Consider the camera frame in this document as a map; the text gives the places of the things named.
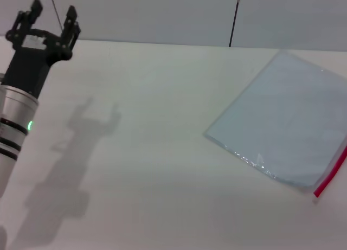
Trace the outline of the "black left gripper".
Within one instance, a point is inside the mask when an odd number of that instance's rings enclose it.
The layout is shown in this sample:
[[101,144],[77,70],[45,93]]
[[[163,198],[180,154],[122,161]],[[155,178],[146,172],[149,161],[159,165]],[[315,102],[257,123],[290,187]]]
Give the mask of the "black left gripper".
[[4,76],[4,85],[18,88],[38,98],[50,68],[59,61],[72,58],[72,49],[81,33],[78,15],[73,5],[69,6],[61,36],[45,30],[33,29],[24,35],[18,30],[29,30],[41,15],[40,0],[33,0],[30,10],[19,11],[6,39],[15,51]]

